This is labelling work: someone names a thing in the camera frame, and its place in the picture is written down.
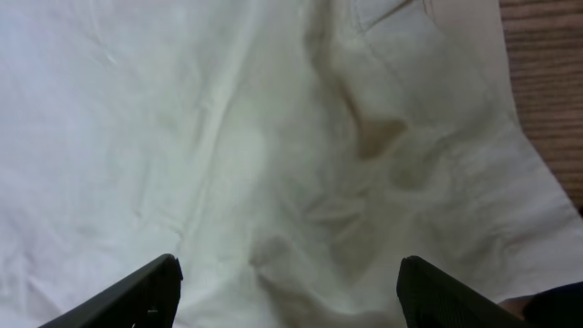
wrinkled fabric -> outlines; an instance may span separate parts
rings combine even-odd
[[[495,302],[583,280],[579,216],[418,1],[4,0],[0,45],[9,326],[163,252],[178,327],[405,327],[413,254]]]

garment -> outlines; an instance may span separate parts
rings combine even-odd
[[[404,327],[413,254],[495,302],[583,280],[579,216],[421,2],[5,0],[0,44],[11,326],[163,252],[178,327]]]

wooden surface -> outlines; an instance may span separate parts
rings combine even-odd
[[[524,131],[583,206],[583,0],[500,0]]]

